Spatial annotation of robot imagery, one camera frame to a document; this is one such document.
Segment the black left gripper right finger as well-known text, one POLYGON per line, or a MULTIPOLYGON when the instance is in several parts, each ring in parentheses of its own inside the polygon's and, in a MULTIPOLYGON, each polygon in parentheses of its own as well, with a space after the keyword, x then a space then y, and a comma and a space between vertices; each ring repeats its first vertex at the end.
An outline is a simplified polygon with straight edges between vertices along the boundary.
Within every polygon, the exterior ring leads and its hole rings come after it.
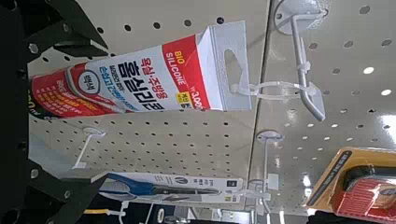
POLYGON ((50 48, 72 57, 103 57, 108 46, 76 0, 27 0, 27 62, 50 48))

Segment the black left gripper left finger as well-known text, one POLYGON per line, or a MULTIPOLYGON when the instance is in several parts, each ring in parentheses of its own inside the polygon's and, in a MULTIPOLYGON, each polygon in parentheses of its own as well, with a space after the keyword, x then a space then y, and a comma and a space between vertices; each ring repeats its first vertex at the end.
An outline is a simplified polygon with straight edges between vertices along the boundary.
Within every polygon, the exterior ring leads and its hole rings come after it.
POLYGON ((27 224, 76 224, 106 178, 59 179, 29 160, 27 224))

